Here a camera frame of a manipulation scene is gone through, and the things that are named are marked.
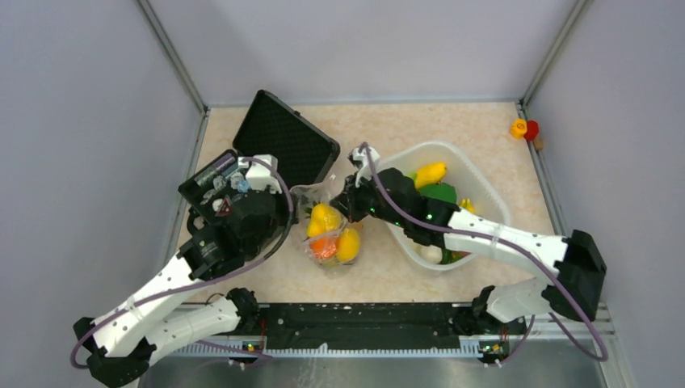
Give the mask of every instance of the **cable tie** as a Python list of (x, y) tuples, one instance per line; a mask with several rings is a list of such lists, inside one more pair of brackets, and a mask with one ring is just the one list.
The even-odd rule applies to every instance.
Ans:
[(131, 315), (136, 317), (138, 321), (142, 321), (144, 316), (140, 309), (136, 306), (136, 298), (131, 295), (126, 299), (126, 304), (124, 305), (124, 310), (128, 311)]
[(497, 243), (500, 234), (502, 234), (502, 224), (497, 224), (492, 232), (492, 240), (490, 240), (490, 258), (493, 260), (497, 260)]

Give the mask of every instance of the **toy fruit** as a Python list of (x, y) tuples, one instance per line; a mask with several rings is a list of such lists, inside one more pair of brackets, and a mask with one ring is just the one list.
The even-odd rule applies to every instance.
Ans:
[(341, 221), (342, 218), (338, 210), (326, 204), (317, 204), (312, 208), (309, 225), (307, 225), (307, 237), (312, 238), (336, 230)]
[(359, 253), (359, 233), (354, 228), (345, 228), (338, 237), (335, 246), (338, 248), (337, 258), (340, 263), (346, 263)]
[(476, 210), (473, 208), (473, 205), (471, 205), (471, 200), (469, 198), (464, 198), (461, 200), (459, 203), (460, 208), (466, 209), (469, 213), (475, 214)]
[(523, 139), (523, 135), (525, 135), (526, 132), (527, 123), (524, 119), (517, 119), (514, 121), (514, 124), (511, 125), (511, 129), (509, 129), (509, 133), (511, 133), (511, 136), (513, 136), (514, 139)]
[(439, 264), (443, 258), (443, 250), (432, 245), (421, 247), (420, 254), (424, 260), (432, 264)]
[(414, 173), (414, 188), (418, 190), (427, 184), (438, 183), (447, 173), (448, 167), (443, 162), (423, 166)]
[(318, 260), (329, 259), (338, 251), (335, 237), (316, 238), (309, 243), (309, 248)]
[(422, 196), (433, 198), (435, 200), (443, 200), (450, 204), (456, 203), (456, 190), (454, 186), (447, 183), (433, 183), (418, 190)]
[(537, 124), (537, 121), (529, 120), (526, 122), (526, 134), (523, 135), (524, 139), (533, 141), (538, 133), (540, 133), (540, 126)]
[(440, 261), (441, 264), (452, 264), (456, 263), (457, 261), (463, 259), (464, 257), (468, 256), (468, 252), (463, 252), (463, 251), (448, 251), (447, 249), (443, 249), (443, 259)]

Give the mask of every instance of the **plastic tub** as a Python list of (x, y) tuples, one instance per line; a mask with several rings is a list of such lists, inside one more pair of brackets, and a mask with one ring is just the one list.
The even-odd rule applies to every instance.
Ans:
[[(399, 154), (388, 158), (382, 158), (379, 162), (379, 170), (395, 167), (404, 174), (409, 174), (419, 168), (435, 163), (444, 162), (448, 172), (443, 182), (449, 183), (456, 188), (458, 199), (469, 198), (476, 214), (491, 221), (501, 222), (504, 225), (511, 223), (511, 214), (504, 200), (494, 190), (476, 166), (453, 144), (445, 141), (426, 141), (415, 145)], [(477, 255), (467, 255), (452, 264), (433, 264), (424, 260), (415, 250), (418, 245), (407, 238), (402, 229), (387, 224), (393, 237), (400, 244), (405, 257), (420, 271), (426, 274), (438, 275), (445, 271), (458, 268)]]

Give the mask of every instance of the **yellow toy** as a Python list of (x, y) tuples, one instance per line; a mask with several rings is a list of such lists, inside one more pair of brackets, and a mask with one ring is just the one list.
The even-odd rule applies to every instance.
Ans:
[(337, 258), (340, 263), (346, 263), (359, 253), (359, 232), (354, 228), (345, 228), (338, 237), (335, 246), (338, 248)]
[(469, 198), (464, 198), (461, 200), (459, 203), (459, 207), (462, 209), (466, 209), (471, 214), (475, 214), (476, 210), (473, 208), (473, 205), (471, 205), (471, 200)]
[(423, 166), (413, 173), (414, 188), (418, 190), (428, 184), (438, 183), (447, 173), (448, 167), (443, 162)]
[(319, 234), (336, 230), (342, 221), (338, 210), (326, 204), (317, 204), (312, 209), (307, 226), (307, 237), (317, 237)]
[(524, 119), (517, 119), (514, 121), (514, 124), (511, 125), (511, 129), (509, 129), (509, 133), (514, 139), (523, 139), (523, 135), (525, 135), (526, 132), (528, 132), (528, 124)]

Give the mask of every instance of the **white wall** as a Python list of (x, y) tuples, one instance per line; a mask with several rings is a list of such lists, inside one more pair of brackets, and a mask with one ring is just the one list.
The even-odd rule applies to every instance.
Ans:
[(0, 386), (102, 386), (71, 325), (161, 263), (200, 115), (133, 1), (0, 2)]
[(574, 0), (153, 0), (209, 105), (517, 99)]
[(531, 106), (639, 386), (683, 386), (685, 2), (594, 2)]

